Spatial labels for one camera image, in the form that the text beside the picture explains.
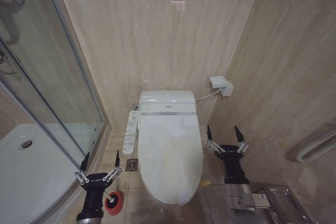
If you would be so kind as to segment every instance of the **small yellow object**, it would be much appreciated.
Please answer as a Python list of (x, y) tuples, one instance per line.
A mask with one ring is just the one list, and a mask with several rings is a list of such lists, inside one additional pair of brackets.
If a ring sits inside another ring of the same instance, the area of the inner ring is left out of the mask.
[(210, 180), (201, 180), (200, 183), (201, 187), (206, 187), (208, 185), (211, 185)]

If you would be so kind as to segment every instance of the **smart toilet control panel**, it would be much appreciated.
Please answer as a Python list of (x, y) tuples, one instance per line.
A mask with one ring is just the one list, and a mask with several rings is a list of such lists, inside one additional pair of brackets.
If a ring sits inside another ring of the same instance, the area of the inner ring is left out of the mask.
[(122, 152), (124, 155), (131, 155), (134, 152), (139, 115), (140, 111), (137, 110), (131, 110), (129, 113), (124, 146), (122, 148)]

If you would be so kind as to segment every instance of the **toilet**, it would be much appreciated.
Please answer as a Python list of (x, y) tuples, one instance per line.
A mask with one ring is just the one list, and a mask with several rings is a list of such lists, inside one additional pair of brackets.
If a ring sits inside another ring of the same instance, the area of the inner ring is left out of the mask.
[(149, 193), (181, 206), (197, 191), (203, 151), (192, 91), (142, 91), (139, 101), (138, 161)]

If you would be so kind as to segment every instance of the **beige wall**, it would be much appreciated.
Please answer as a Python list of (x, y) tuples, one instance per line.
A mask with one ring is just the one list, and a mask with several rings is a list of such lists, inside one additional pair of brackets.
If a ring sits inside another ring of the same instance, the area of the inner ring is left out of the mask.
[(0, 100), (0, 141), (17, 124), (34, 123), (2, 86), (0, 86)]
[(251, 143), (243, 167), (252, 181), (287, 184), (318, 223), (335, 223), (336, 150), (309, 164), (292, 161), (336, 125), (336, 0), (256, 0), (218, 98), (213, 137)]
[[(209, 94), (225, 74), (253, 0), (64, 0), (114, 129), (141, 90)], [(215, 97), (197, 104), (206, 125)]]

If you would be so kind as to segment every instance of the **shower enclosure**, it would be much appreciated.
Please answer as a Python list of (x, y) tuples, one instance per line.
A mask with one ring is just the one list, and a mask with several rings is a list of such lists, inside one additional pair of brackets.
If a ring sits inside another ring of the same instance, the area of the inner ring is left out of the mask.
[(0, 216), (31, 223), (106, 123), (59, 0), (0, 0)]

